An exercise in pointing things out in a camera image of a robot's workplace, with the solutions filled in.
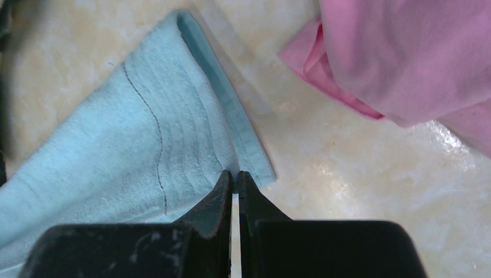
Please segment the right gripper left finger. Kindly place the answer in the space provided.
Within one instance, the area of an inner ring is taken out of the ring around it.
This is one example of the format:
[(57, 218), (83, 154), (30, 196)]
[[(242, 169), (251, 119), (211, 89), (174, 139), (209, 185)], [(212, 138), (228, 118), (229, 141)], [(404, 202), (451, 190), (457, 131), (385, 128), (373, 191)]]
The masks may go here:
[(57, 225), (20, 277), (229, 277), (233, 178), (169, 224)]

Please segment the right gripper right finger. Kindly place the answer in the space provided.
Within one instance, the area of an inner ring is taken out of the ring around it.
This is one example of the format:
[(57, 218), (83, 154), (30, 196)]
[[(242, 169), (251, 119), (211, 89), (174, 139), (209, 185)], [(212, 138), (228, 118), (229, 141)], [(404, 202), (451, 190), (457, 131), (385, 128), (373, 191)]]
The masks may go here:
[(237, 178), (243, 277), (426, 277), (402, 226), (372, 220), (293, 220)]

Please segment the light blue towel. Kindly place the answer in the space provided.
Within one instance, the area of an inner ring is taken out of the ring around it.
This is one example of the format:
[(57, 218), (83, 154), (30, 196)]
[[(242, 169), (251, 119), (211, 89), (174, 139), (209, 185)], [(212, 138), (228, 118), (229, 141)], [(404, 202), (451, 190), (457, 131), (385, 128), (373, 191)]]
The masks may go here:
[(224, 170), (276, 180), (200, 25), (175, 10), (1, 187), (1, 276), (58, 224), (176, 220)]

